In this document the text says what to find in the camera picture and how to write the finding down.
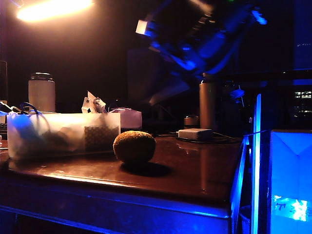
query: transparent plastic box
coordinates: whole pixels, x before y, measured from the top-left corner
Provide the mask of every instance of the transparent plastic box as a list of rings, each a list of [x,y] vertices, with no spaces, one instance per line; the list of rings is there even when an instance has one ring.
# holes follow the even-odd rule
[[[120,113],[7,115],[12,159],[109,152],[120,134]]]

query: white charger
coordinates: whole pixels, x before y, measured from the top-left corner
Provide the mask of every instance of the white charger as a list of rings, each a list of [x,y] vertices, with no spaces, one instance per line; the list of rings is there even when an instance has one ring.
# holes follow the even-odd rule
[[[205,141],[213,137],[213,130],[205,128],[181,129],[178,131],[177,135],[178,138]]]

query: cable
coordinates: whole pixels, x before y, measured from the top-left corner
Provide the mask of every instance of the cable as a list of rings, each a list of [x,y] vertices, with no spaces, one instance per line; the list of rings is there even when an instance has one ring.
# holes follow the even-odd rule
[[[230,136],[227,136],[227,135],[223,135],[223,134],[221,134],[221,133],[216,133],[216,132],[213,132],[214,134],[217,134],[217,135],[220,135],[220,136],[223,136],[223,137],[227,137],[227,138],[229,138],[229,139],[232,139],[232,140],[236,140],[235,138],[233,138],[233,137],[230,137]]]
[[[176,133],[156,134],[156,137],[175,137]]]
[[[38,110],[36,109],[36,107],[34,107],[32,104],[30,104],[30,103],[28,103],[28,102],[22,102],[22,103],[19,105],[19,107],[22,109],[22,110],[20,110],[21,114],[25,114],[25,113],[26,113],[26,112],[25,112],[25,106],[29,106],[29,107],[33,108],[37,115],[42,115],[42,113],[41,113],[40,111],[38,111]]]
[[[21,112],[21,110],[19,109],[19,108],[17,108],[16,106],[8,106],[7,104],[5,104],[4,102],[2,102],[2,101],[0,101],[0,104],[1,105],[3,105],[3,106],[5,106],[5,107],[7,107],[7,108],[9,108],[11,111],[13,111],[13,110],[18,110],[18,112]]]
[[[177,137],[178,140],[182,140],[182,141],[186,141],[186,142],[190,142],[190,143],[198,143],[198,144],[235,144],[238,142],[241,142],[241,139],[235,139],[235,138],[228,138],[228,137],[213,137],[209,140],[206,141],[197,141],[197,140],[190,140],[187,138],[181,138],[181,137]]]
[[[262,131],[259,131],[259,132],[246,134],[246,135],[243,135],[243,137],[249,137],[249,136],[252,136],[252,135],[255,135],[255,134],[258,134],[258,133],[267,132],[267,131],[270,131],[270,130],[271,130],[271,129],[266,129],[266,130],[262,130]]]

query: water bottle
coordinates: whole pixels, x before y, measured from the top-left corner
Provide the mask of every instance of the water bottle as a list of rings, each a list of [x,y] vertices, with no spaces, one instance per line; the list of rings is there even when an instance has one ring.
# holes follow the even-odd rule
[[[38,111],[55,112],[55,83],[49,73],[32,73],[28,81],[28,102]]]
[[[204,79],[199,85],[200,128],[215,130],[216,79],[206,73],[203,75]]]

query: white thermos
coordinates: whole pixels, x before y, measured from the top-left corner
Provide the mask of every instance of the white thermos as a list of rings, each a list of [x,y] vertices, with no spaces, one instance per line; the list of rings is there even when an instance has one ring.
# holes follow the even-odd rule
[[[55,112],[55,83],[49,73],[32,73],[28,81],[28,101],[38,111]]]

